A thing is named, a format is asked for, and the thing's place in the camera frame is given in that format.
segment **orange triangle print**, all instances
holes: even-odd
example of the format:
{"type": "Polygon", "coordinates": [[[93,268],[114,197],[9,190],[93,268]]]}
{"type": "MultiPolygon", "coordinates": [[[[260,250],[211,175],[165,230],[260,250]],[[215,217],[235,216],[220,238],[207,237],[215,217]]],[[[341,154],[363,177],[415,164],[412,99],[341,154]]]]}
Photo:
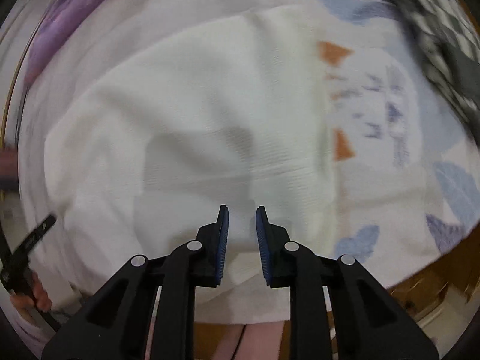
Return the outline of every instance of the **orange triangle print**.
{"type": "Polygon", "coordinates": [[[355,152],[350,146],[350,142],[345,133],[339,128],[334,129],[335,133],[335,161],[345,161],[355,157],[355,152]]]}
{"type": "Polygon", "coordinates": [[[345,49],[345,47],[330,42],[318,42],[317,49],[318,57],[336,68],[341,65],[346,57],[353,54],[353,50],[345,49]]]}

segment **round metal pin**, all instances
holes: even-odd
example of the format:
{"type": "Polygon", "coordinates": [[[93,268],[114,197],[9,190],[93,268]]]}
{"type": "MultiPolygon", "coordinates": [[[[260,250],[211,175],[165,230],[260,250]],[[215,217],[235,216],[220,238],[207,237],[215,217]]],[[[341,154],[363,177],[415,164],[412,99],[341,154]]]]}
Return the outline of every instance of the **round metal pin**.
{"type": "Polygon", "coordinates": [[[145,257],[143,256],[135,256],[130,260],[131,265],[133,266],[142,266],[143,264],[145,264],[145,261],[145,257]]]}
{"type": "Polygon", "coordinates": [[[190,241],[187,244],[187,248],[189,251],[197,251],[202,248],[202,243],[200,241],[190,241]]]}
{"type": "Polygon", "coordinates": [[[342,261],[342,263],[344,263],[346,266],[352,266],[355,264],[356,259],[348,254],[344,254],[342,257],[340,257],[340,261],[342,261]]]}
{"type": "Polygon", "coordinates": [[[285,244],[284,248],[288,251],[297,251],[300,249],[300,245],[296,242],[290,241],[285,244]]]}

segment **purple fabric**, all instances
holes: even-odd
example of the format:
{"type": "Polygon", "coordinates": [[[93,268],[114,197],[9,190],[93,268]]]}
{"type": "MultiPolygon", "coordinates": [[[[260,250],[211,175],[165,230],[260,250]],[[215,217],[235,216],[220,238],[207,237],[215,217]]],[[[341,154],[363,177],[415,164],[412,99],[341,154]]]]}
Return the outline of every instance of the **purple fabric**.
{"type": "Polygon", "coordinates": [[[25,85],[30,86],[78,26],[104,0],[57,0],[32,42],[25,85]]]}

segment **hand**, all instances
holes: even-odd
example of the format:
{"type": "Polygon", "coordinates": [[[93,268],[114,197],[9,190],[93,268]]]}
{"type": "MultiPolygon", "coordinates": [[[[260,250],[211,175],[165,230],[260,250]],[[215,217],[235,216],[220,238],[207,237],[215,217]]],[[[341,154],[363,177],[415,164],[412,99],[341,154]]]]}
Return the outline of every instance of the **hand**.
{"type": "Polygon", "coordinates": [[[37,306],[37,308],[43,312],[50,311],[50,308],[52,307],[52,301],[50,300],[48,293],[44,290],[42,282],[40,282],[38,275],[35,272],[32,273],[32,279],[34,283],[33,296],[35,297],[35,301],[31,297],[23,294],[10,296],[11,304],[13,304],[15,309],[17,309],[22,316],[28,307],[37,306]]]}

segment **black cable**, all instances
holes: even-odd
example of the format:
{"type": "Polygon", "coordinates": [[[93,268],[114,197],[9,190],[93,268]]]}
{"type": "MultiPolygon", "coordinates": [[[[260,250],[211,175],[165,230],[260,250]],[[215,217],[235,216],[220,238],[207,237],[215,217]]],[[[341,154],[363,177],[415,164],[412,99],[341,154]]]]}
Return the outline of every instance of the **black cable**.
{"type": "Polygon", "coordinates": [[[235,360],[235,357],[237,356],[237,352],[239,350],[240,344],[242,343],[243,340],[243,335],[245,334],[245,329],[247,328],[246,325],[243,325],[243,329],[241,330],[240,337],[237,342],[237,346],[235,347],[235,350],[233,351],[233,355],[230,360],[235,360]]]}

